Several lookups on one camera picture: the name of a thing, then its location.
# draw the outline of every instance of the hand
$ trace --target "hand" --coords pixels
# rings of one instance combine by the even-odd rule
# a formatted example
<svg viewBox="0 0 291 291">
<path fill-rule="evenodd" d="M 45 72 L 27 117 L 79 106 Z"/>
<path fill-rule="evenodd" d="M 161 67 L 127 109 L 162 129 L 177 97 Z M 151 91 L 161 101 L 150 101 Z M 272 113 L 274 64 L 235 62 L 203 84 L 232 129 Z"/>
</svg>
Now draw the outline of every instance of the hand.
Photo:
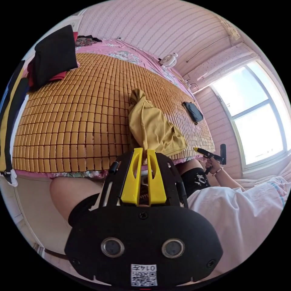
<svg viewBox="0 0 291 291">
<path fill-rule="evenodd" d="M 205 165 L 206 165 L 206 169 L 209 167 L 212 167 L 212 169 L 209 171 L 211 174 L 214 174 L 216 171 L 218 171 L 221 168 L 220 163 L 214 157 L 207 159 L 207 162 Z"/>
</svg>

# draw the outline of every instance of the pink bedsheet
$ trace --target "pink bedsheet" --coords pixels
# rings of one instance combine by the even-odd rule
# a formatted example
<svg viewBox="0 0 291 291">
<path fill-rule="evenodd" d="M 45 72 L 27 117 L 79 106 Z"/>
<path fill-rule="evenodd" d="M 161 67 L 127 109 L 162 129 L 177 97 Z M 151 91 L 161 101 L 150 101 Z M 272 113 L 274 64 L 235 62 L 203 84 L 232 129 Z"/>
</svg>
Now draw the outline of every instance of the pink bedsheet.
<svg viewBox="0 0 291 291">
<path fill-rule="evenodd" d="M 138 66 L 146 68 L 155 74 L 167 79 L 183 92 L 188 94 L 194 100 L 192 92 L 187 89 L 181 81 L 171 72 L 174 71 L 176 74 L 181 76 L 174 68 L 162 68 L 159 64 L 159 59 L 142 49 L 135 48 L 121 40 L 103 39 L 102 42 L 94 43 L 91 46 L 76 47 L 76 53 L 95 53 L 101 55 L 108 55 L 114 58 L 118 58 L 127 62 L 134 63 Z M 203 159 L 202 155 L 195 157 L 188 157 L 184 159 L 174 160 L 174 164 L 189 161 L 191 159 Z M 70 173 L 34 173 L 16 170 L 16 174 L 20 176 L 29 176 L 33 178 L 55 178 L 59 176 L 66 177 L 91 177 L 91 178 L 104 178 L 107 175 L 107 171 L 86 171 L 86 172 L 70 172 Z"/>
</svg>

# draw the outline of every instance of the black bag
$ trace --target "black bag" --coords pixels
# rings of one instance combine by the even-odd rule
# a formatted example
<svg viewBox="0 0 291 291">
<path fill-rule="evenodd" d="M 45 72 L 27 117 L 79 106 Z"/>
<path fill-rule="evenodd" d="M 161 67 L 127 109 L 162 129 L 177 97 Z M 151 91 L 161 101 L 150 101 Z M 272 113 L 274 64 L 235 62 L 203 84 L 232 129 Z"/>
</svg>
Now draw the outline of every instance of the black bag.
<svg viewBox="0 0 291 291">
<path fill-rule="evenodd" d="M 33 91 L 40 89 L 59 73 L 78 67 L 71 25 L 51 33 L 35 46 Z"/>
<path fill-rule="evenodd" d="M 199 111 L 199 109 L 195 106 L 195 104 L 190 102 L 183 102 L 183 106 L 188 111 L 194 123 L 197 125 L 199 121 L 203 120 L 203 114 Z"/>
</svg>

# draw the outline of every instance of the wrist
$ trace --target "wrist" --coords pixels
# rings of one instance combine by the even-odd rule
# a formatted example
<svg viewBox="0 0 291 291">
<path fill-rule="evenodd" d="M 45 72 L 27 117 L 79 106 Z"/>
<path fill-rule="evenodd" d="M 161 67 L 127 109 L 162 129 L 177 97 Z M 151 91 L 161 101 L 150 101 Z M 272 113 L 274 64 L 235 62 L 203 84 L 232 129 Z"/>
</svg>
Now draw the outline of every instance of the wrist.
<svg viewBox="0 0 291 291">
<path fill-rule="evenodd" d="M 215 170 L 215 172 L 212 174 L 212 176 L 216 177 L 217 175 L 220 175 L 223 172 L 223 167 L 219 167 Z"/>
</svg>

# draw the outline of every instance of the window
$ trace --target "window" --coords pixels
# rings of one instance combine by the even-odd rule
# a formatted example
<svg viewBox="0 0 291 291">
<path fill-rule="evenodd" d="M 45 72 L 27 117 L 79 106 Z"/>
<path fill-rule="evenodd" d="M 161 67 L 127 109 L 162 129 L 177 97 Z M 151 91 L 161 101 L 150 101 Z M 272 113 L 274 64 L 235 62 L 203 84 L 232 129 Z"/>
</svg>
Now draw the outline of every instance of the window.
<svg viewBox="0 0 291 291">
<path fill-rule="evenodd" d="M 212 84 L 236 134 L 243 170 L 291 149 L 291 119 L 271 77 L 258 62 Z"/>
</svg>

